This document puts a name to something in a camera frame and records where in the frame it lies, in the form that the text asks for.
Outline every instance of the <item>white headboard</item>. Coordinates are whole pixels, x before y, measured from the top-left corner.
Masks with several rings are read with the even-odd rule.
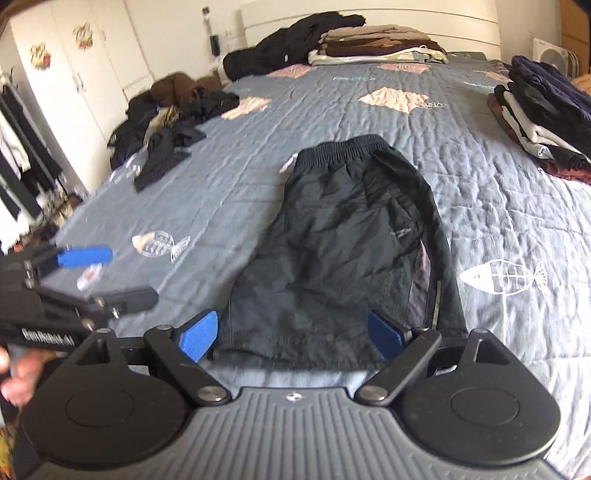
[[[501,58],[495,0],[255,0],[241,6],[249,46],[308,15],[337,11],[367,24],[397,24],[428,34],[447,51],[481,51]]]

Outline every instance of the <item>bed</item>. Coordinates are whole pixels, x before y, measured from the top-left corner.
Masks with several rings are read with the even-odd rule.
[[[493,331],[558,401],[562,425],[548,459],[577,478],[591,472],[591,187],[546,175],[501,130],[486,103],[503,81],[493,63],[449,59],[406,68],[294,66],[241,79],[228,90],[254,98],[251,111],[201,125],[207,138],[191,158],[141,194],[133,176],[145,152],[132,157],[57,240],[113,249],[113,263],[85,293],[158,290],[153,311],[113,321],[120,336],[178,326],[203,309],[221,313],[281,206],[290,158],[323,141],[381,135],[433,189],[469,329]],[[404,101],[396,108],[360,101],[382,88]],[[148,248],[141,238],[151,232],[158,242]],[[482,280],[495,268],[507,272],[505,294]],[[48,283],[79,295],[79,276],[60,271]],[[203,365],[234,395],[246,385],[353,392],[373,373]]]

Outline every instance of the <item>fish skeleton print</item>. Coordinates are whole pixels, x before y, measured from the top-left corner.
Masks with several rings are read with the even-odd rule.
[[[490,260],[460,273],[460,280],[492,295],[516,295],[535,284],[548,292],[548,275],[543,262],[532,273],[527,267],[502,258]]]
[[[139,254],[145,257],[157,258],[170,253],[170,261],[172,263],[175,263],[187,249],[190,241],[191,237],[186,236],[175,244],[173,236],[162,230],[144,233],[143,235],[135,235],[131,239],[131,243]]]

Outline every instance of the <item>wardrobe door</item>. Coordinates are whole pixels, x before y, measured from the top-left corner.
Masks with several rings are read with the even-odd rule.
[[[85,97],[106,139],[125,120],[127,101],[115,75],[87,0],[50,3],[64,49]]]
[[[151,77],[123,0],[90,0],[90,7],[123,89]]]
[[[111,172],[109,151],[61,43],[50,4],[41,4],[10,21],[31,90],[64,155],[84,186],[92,191]],[[31,64],[31,49],[45,45],[48,67]]]

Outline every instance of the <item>human hand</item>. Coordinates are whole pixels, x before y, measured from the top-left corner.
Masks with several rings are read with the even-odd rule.
[[[37,380],[43,372],[43,365],[48,361],[48,352],[44,350],[30,350],[23,356],[14,368],[14,376],[7,378],[0,385],[0,393],[10,403],[17,407],[25,406],[35,391]],[[0,347],[0,374],[10,368],[8,352]]]

